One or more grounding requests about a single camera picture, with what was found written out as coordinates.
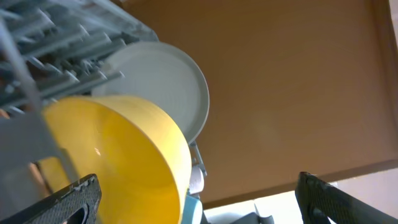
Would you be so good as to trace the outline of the light blue cup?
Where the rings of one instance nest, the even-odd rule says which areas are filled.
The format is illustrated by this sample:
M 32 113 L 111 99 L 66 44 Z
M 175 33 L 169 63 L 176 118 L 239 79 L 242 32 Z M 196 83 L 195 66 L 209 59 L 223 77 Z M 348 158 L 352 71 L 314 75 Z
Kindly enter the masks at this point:
M 187 195 L 185 198 L 181 224 L 200 224 L 202 214 L 202 202 L 195 197 Z

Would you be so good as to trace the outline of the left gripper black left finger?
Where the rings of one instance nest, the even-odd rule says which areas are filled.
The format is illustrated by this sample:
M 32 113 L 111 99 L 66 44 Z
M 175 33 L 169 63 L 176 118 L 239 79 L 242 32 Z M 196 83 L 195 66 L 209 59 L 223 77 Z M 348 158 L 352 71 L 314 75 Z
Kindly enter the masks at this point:
M 96 174 L 88 174 L 43 200 L 1 220 L 1 224 L 95 224 L 101 201 Z

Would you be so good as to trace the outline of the grey round plate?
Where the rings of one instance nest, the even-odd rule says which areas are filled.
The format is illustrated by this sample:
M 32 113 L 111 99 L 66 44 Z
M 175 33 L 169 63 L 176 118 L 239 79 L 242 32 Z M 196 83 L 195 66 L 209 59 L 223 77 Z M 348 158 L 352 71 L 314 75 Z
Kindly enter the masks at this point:
M 210 94 L 203 72 L 184 51 L 163 42 L 137 42 L 111 54 L 101 69 L 124 76 L 94 88 L 94 96 L 139 96 L 163 109 L 188 143 L 201 133 Z

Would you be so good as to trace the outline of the yellow bowl with food scraps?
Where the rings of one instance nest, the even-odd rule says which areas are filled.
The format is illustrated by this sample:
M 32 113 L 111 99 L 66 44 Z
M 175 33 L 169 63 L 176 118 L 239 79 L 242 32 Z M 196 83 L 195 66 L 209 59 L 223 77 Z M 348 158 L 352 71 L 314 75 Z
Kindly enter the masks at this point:
M 44 117 L 78 175 L 98 177 L 103 223 L 180 223 L 192 159 L 165 111 L 136 96 L 76 96 Z

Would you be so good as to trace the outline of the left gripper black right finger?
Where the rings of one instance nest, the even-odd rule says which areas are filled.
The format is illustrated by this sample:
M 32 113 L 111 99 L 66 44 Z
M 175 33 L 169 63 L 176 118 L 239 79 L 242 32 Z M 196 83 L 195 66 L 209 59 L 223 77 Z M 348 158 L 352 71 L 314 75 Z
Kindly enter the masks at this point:
M 298 175 L 295 196 L 304 224 L 382 224 L 397 219 L 308 172 Z

